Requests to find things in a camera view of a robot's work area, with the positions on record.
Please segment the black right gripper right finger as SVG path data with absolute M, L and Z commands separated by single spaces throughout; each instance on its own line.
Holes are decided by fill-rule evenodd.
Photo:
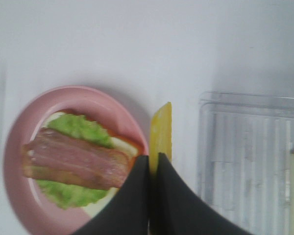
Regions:
M 164 153 L 158 155 L 155 230 L 158 235 L 249 235 L 203 202 Z

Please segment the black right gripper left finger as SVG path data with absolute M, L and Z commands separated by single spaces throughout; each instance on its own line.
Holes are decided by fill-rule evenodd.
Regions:
M 148 156 L 137 158 L 111 201 L 75 235 L 147 235 L 149 221 Z

